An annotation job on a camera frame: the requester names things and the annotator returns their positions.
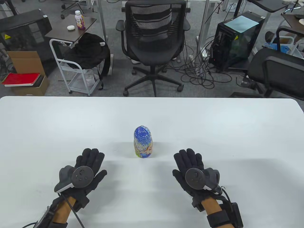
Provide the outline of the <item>person's right hand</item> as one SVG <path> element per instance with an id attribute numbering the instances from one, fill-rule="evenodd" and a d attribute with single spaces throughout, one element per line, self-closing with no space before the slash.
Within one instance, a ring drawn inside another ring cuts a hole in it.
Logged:
<path id="1" fill-rule="evenodd" d="M 213 201 L 214 198 L 212 196 L 214 194 L 211 191 L 193 189 L 185 180 L 185 174 L 190 168 L 204 169 L 201 154 L 195 153 L 190 148 L 187 150 L 182 149 L 174 154 L 174 160 L 176 161 L 178 169 L 174 169 L 172 174 L 182 189 L 192 197 L 192 200 L 195 203 L 194 207 L 200 212 L 206 211 L 207 214 L 220 211 L 221 207 L 218 206 L 217 201 Z"/>

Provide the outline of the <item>person's left hand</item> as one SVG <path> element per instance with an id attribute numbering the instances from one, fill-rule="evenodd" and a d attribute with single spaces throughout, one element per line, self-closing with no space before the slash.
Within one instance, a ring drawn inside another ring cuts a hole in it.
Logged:
<path id="1" fill-rule="evenodd" d="M 100 167 L 105 155 L 98 149 L 84 149 L 76 159 L 75 166 L 65 166 L 59 172 L 59 183 L 54 192 L 76 200 L 73 209 L 78 212 L 89 203 L 88 194 L 95 190 L 107 175 Z"/>

